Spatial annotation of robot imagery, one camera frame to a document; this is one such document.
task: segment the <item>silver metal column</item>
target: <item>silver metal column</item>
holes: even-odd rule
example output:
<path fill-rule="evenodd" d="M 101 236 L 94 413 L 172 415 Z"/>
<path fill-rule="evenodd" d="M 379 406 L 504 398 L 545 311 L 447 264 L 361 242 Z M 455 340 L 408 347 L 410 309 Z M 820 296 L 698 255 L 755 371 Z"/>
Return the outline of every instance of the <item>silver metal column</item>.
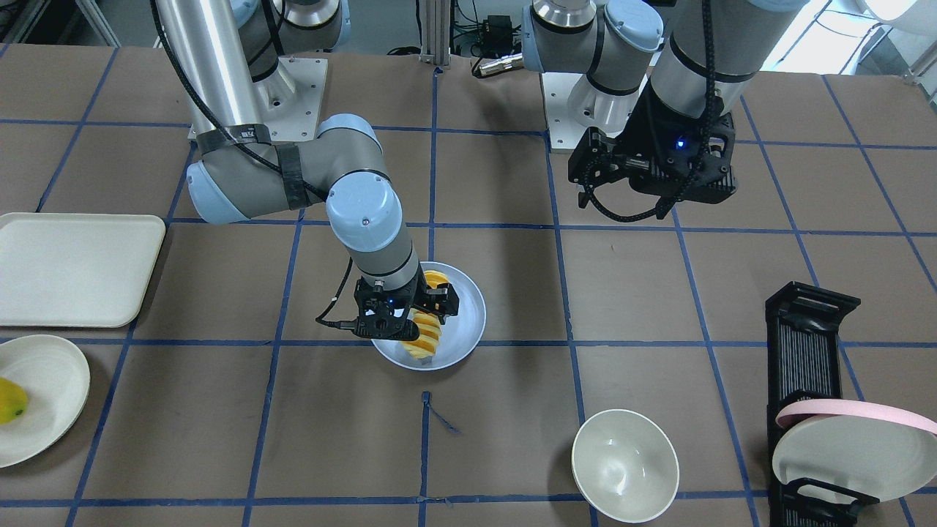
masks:
<path fill-rule="evenodd" d="M 156 0 L 186 76 L 226 126 L 262 123 L 229 0 Z M 193 128 L 214 127 L 191 105 Z"/>
<path fill-rule="evenodd" d="M 452 0 L 424 0 L 420 4 L 423 19 L 423 46 L 420 60 L 443 68 L 449 67 L 449 31 Z"/>
<path fill-rule="evenodd" d="M 78 9 L 82 11 L 91 28 L 107 45 L 114 48 L 120 47 L 120 40 L 117 39 L 117 35 L 114 34 L 114 30 L 104 18 L 104 13 L 101 12 L 95 0 L 75 0 L 75 4 L 78 5 Z"/>

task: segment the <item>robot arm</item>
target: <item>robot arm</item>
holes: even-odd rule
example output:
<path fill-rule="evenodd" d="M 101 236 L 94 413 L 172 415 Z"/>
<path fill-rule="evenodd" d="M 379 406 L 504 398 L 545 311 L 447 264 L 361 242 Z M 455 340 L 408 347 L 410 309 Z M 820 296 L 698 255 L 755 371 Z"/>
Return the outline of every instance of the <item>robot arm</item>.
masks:
<path fill-rule="evenodd" d="M 449 284 L 429 288 L 386 175 L 374 130 L 339 114 L 314 140 L 272 144 L 262 123 L 229 0 L 152 0 L 163 45 L 219 128 L 197 136 L 202 161 L 189 193 L 210 223 L 242 221 L 325 201 L 335 236 L 362 273 L 354 321 L 330 324 L 368 339 L 415 340 L 411 307 L 444 320 L 458 313 Z"/>
<path fill-rule="evenodd" d="M 581 208 L 592 203 L 609 218 L 635 221 L 663 218 L 677 201 L 719 203 L 735 193 L 730 111 L 807 2 L 711 0 L 706 17 L 696 2 L 684 3 L 640 92 L 662 37 L 653 8 L 640 0 L 601 8 L 593 0 L 533 0 L 525 11 L 524 66 L 585 73 L 570 95 L 573 115 L 588 127 L 569 166 Z M 603 131 L 622 127 L 614 139 Z M 628 217 L 602 206 L 595 188 L 626 177 L 634 190 L 661 196 L 658 206 Z"/>

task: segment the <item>black cable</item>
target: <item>black cable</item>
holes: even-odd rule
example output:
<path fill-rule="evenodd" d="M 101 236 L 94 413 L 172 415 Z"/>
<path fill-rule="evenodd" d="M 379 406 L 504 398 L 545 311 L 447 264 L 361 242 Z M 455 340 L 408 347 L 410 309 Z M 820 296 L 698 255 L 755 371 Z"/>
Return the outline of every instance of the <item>black cable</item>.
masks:
<path fill-rule="evenodd" d="M 420 20 L 420 0 L 416 0 L 416 31 L 420 34 L 420 46 L 423 46 L 423 21 Z"/>
<path fill-rule="evenodd" d="M 471 10 L 475 13 L 475 20 L 473 22 L 481 25 L 482 21 L 478 18 L 478 8 L 475 6 L 475 0 L 471 0 Z"/>
<path fill-rule="evenodd" d="M 866 16 L 860 13 L 850 13 L 849 11 L 834 11 L 833 9 L 827 9 L 826 11 L 820 14 L 824 14 L 824 13 L 836 13 L 838 15 L 846 15 L 850 17 L 856 17 L 858 19 L 865 19 L 865 20 L 878 20 L 875 17 Z"/>
<path fill-rule="evenodd" d="M 283 8 L 285 8 L 287 0 L 281 1 L 283 2 Z M 277 25 L 276 20 L 274 20 L 273 0 L 261 0 L 260 3 L 263 5 L 263 16 L 267 19 L 267 31 L 270 32 L 270 39 L 274 43 L 276 56 L 283 56 L 286 52 L 283 51 L 283 41 L 280 40 L 280 26 Z"/>
<path fill-rule="evenodd" d="M 329 307 L 326 308 L 325 311 L 323 311 L 321 315 L 316 317 L 317 323 L 322 324 L 327 327 L 338 327 L 338 325 L 341 324 L 339 322 L 332 322 L 332 321 L 327 321 L 324 319 L 326 315 L 329 314 L 329 311 L 331 311 L 332 308 L 335 307 L 335 304 L 338 303 L 338 297 L 341 296 L 342 290 L 345 289 L 345 283 L 349 281 L 349 276 L 351 275 L 351 264 L 352 264 L 352 260 L 351 258 L 349 258 L 349 266 L 345 268 L 345 276 L 342 277 L 342 282 L 338 284 L 338 291 L 335 292 L 335 296 L 333 296 L 332 301 L 329 302 Z"/>
<path fill-rule="evenodd" d="M 459 14 L 462 15 L 462 18 L 466 19 L 466 20 L 469 21 L 469 22 L 475 23 L 475 25 L 479 25 L 479 22 L 478 22 L 478 10 L 477 10 L 477 9 L 475 10 L 475 20 L 472 20 L 471 18 L 469 18 L 468 16 L 466 16 L 465 11 L 462 10 L 462 6 L 459 6 L 458 0 L 455 1 L 455 8 L 459 10 Z"/>
<path fill-rule="evenodd" d="M 156 25 L 156 34 L 159 36 L 159 42 L 163 45 L 163 51 L 166 52 L 166 56 L 170 59 L 170 64 L 172 64 L 172 69 L 175 70 L 176 76 L 179 77 L 179 81 L 182 83 L 183 88 L 186 90 L 188 96 L 192 99 L 192 102 L 195 103 L 195 106 L 198 107 L 199 111 L 208 119 L 208 122 L 212 124 L 215 128 L 218 129 L 225 138 L 229 141 L 234 142 L 234 146 L 244 152 L 246 156 L 254 159 L 261 165 L 267 167 L 268 169 L 282 174 L 283 171 L 279 166 L 268 161 L 263 156 L 254 152 L 250 148 L 247 148 L 243 143 L 237 143 L 234 137 L 231 135 L 231 132 L 221 124 L 221 121 L 212 113 L 212 110 L 205 104 L 205 101 L 201 99 L 198 92 L 195 91 L 195 88 L 192 87 L 192 82 L 189 81 L 186 76 L 186 72 L 182 69 L 182 65 L 179 64 L 179 58 L 176 56 L 175 52 L 172 50 L 172 46 L 169 43 L 169 40 L 166 38 L 166 31 L 163 29 L 163 22 L 159 18 L 159 8 L 156 6 L 156 0 L 150 0 L 150 10 L 153 11 L 153 23 Z"/>
<path fill-rule="evenodd" d="M 832 27 L 830 27 L 830 26 L 828 26 L 828 25 L 826 25 L 826 24 L 820 22 L 819 20 L 813 21 L 813 23 L 815 23 L 815 24 L 819 25 L 820 27 L 824 28 L 826 31 L 829 31 L 830 33 L 833 33 L 833 34 L 835 34 L 835 35 L 839 35 L 839 36 L 841 36 L 841 37 L 864 38 L 865 36 L 867 36 L 867 35 L 869 34 L 869 33 L 867 32 L 865 36 L 863 36 L 863 35 L 850 35 L 850 34 L 848 34 L 848 33 L 843 33 L 843 32 L 841 32 L 841 31 L 837 31 L 837 30 L 833 29 Z M 876 24 L 874 24 L 874 25 L 872 26 L 872 28 L 874 29 L 875 27 L 877 27 L 877 26 L 879 26 L 879 25 L 881 25 L 881 24 L 880 24 L 880 23 L 876 23 Z"/>
<path fill-rule="evenodd" d="M 700 131 L 701 140 L 699 149 L 696 151 L 696 155 L 691 161 L 690 173 L 687 174 L 687 177 L 683 180 L 683 183 L 680 185 L 680 188 L 677 192 L 670 198 L 660 198 L 657 201 L 657 204 L 654 205 L 654 208 L 642 212 L 640 214 L 634 214 L 630 216 L 620 216 L 606 208 L 602 202 L 599 201 L 599 198 L 595 195 L 595 187 L 589 184 L 589 178 L 592 176 L 592 170 L 599 164 L 598 159 L 587 165 L 587 169 L 583 172 L 582 175 L 582 185 L 583 190 L 588 196 L 588 200 L 595 206 L 596 210 L 601 212 L 607 218 L 618 221 L 620 223 L 632 223 L 635 221 L 640 221 L 642 219 L 650 218 L 652 216 L 658 216 L 663 218 L 666 216 L 670 209 L 674 207 L 680 198 L 683 197 L 683 194 L 686 193 L 687 189 L 692 186 L 699 176 L 699 169 L 703 164 L 703 159 L 705 158 L 707 151 L 706 146 L 709 142 L 709 134 L 712 130 L 712 127 L 716 124 L 716 119 L 719 118 L 716 115 L 716 53 L 715 45 L 713 43 L 713 34 L 712 34 L 712 11 L 709 6 L 709 0 L 703 0 L 703 38 L 706 44 L 706 107 L 703 109 L 703 115 L 705 117 L 703 127 Z"/>
<path fill-rule="evenodd" d="M 393 48 L 388 51 L 389 55 L 415 55 L 420 52 L 420 48 L 416 46 L 400 46 L 399 48 Z"/>
<path fill-rule="evenodd" d="M 286 13 L 287 13 L 287 0 L 283 0 L 283 5 L 280 6 L 280 12 L 279 12 L 280 20 L 276 23 L 276 34 L 278 36 L 280 34 L 280 28 L 283 27 L 283 21 L 286 20 Z M 254 63 L 257 62 L 257 59 L 259 59 L 260 56 L 263 55 L 263 53 L 266 52 L 267 49 L 271 45 L 273 45 L 273 43 L 274 43 L 274 36 L 271 35 L 270 38 L 267 38 L 267 42 L 263 44 L 260 50 L 254 53 L 254 56 L 250 57 L 250 59 L 247 61 L 247 66 L 249 68 L 253 66 Z"/>

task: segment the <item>white oval dish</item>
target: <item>white oval dish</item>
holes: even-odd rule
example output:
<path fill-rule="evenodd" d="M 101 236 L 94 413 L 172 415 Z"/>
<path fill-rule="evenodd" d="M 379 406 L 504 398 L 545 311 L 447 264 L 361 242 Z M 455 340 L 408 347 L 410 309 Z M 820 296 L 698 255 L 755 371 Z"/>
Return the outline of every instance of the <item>white oval dish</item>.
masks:
<path fill-rule="evenodd" d="M 91 387 L 88 361 L 61 337 L 30 335 L 0 344 L 0 377 L 22 386 L 26 412 L 0 425 L 0 468 L 49 448 L 82 413 Z"/>

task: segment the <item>black dish rack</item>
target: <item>black dish rack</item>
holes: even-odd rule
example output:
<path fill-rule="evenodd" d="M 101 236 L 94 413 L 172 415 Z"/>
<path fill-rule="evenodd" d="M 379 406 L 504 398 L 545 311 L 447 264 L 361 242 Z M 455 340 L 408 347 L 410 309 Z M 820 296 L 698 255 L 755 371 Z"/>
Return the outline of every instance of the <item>black dish rack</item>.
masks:
<path fill-rule="evenodd" d="M 842 399 L 837 335 L 843 317 L 859 299 L 799 282 L 791 282 L 765 302 L 767 321 L 768 459 L 785 430 L 775 416 L 785 406 L 805 399 Z M 832 504 L 798 493 L 814 486 L 854 498 Z M 872 496 L 825 481 L 800 478 L 783 485 L 771 473 L 768 489 L 771 527 L 852 527 L 862 507 L 877 504 Z"/>

